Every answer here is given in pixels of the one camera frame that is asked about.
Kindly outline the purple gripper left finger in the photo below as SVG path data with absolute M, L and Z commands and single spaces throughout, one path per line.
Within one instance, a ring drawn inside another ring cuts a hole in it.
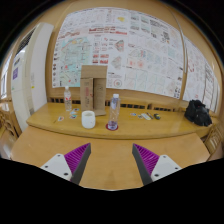
M 81 181 L 90 154 L 91 144 L 87 143 L 65 155 L 54 155 L 42 165 L 41 168 L 78 185 Z

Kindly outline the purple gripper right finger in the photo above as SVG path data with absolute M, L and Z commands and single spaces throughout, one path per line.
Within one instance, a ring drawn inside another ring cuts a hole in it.
M 147 148 L 134 144 L 132 154 L 135 158 L 143 185 L 148 185 L 181 170 L 168 155 L 157 155 Z

